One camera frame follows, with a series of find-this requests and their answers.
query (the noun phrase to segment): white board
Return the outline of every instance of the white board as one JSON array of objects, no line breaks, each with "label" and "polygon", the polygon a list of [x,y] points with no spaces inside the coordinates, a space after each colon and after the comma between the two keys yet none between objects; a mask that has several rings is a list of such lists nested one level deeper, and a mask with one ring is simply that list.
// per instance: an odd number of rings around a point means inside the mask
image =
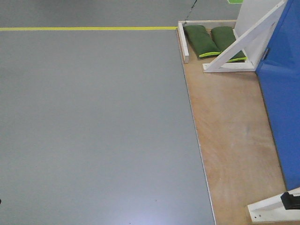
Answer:
[{"label": "white board", "polygon": [[[235,31],[238,37],[246,32],[279,2],[280,0],[244,0],[235,25]],[[245,48],[247,56],[254,67],[258,65],[275,26],[276,25],[274,24],[270,29],[261,33],[261,35]]]}]

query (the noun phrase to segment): yellow trim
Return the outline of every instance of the yellow trim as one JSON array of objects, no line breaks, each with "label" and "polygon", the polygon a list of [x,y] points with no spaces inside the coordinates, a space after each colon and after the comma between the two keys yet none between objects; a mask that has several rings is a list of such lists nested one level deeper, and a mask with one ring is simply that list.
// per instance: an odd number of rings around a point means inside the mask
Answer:
[{"label": "yellow trim", "polygon": [[221,54],[221,52],[207,52],[207,53],[203,53],[203,54],[199,55],[199,58],[213,56],[213,55],[219,55],[219,54]]},{"label": "yellow trim", "polygon": [[231,59],[228,62],[236,62],[236,61],[242,61],[242,60],[247,60],[247,57],[241,57],[241,58]]},{"label": "yellow trim", "polygon": [[31,30],[175,30],[177,27],[0,27],[0,31]]}]

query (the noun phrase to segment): green tag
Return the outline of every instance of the green tag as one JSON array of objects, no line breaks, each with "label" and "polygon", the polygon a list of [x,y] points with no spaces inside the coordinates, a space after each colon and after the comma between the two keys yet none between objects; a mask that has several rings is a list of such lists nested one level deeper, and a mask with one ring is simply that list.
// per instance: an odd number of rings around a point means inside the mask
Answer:
[{"label": "green tag", "polygon": [[243,0],[228,0],[229,4],[241,4],[243,3]]}]

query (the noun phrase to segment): white wooden beam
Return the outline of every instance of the white wooden beam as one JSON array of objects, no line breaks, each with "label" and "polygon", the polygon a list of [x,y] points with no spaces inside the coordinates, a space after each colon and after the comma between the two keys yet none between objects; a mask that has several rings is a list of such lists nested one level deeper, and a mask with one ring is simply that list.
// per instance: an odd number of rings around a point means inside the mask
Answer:
[{"label": "white wooden beam", "polygon": [[250,27],[244,34],[242,34],[232,45],[230,45],[224,52],[216,57],[208,66],[205,66],[204,72],[217,72],[232,56],[242,50],[245,46],[251,43],[261,32],[276,23],[282,12],[285,2],[282,0],[265,16],[263,16],[257,23]]},{"label": "white wooden beam", "polygon": [[[300,194],[300,187],[289,193]],[[300,221],[300,210],[286,210],[280,198],[282,194],[248,205],[252,222]]]},{"label": "white wooden beam", "polygon": [[184,35],[184,30],[181,22],[178,22],[178,35],[179,35],[179,42],[181,46],[183,62],[188,63],[189,61],[188,45],[187,45],[187,40]]},{"label": "white wooden beam", "polygon": [[206,29],[211,30],[215,27],[228,26],[234,28],[236,20],[188,20],[188,21],[179,21],[183,26],[189,25],[202,25]]},{"label": "white wooden beam", "polygon": [[[210,63],[203,63],[204,72],[207,72],[207,67],[210,66]],[[231,62],[225,63],[222,67],[215,69],[214,73],[220,72],[253,72],[255,67],[249,61],[247,62]]]}]

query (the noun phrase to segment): black clamp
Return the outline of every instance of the black clamp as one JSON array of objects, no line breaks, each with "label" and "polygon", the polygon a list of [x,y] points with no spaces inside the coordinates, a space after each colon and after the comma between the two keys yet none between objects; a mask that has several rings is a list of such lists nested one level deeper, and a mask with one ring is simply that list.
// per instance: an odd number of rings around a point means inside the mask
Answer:
[{"label": "black clamp", "polygon": [[284,192],[280,198],[286,210],[300,210],[300,196]]}]

